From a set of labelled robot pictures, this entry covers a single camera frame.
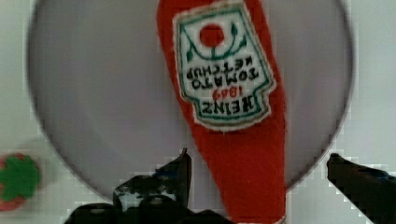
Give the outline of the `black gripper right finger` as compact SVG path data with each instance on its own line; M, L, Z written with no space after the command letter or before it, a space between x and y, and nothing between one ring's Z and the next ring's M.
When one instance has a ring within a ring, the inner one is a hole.
M389 173L332 153L327 178L374 224L395 224L396 183Z

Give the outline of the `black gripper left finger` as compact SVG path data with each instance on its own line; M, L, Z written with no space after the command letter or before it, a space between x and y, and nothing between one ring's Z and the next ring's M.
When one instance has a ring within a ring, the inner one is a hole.
M155 170L116 187L111 203L76 208L64 224L233 224L212 211L188 208L191 157L186 151Z

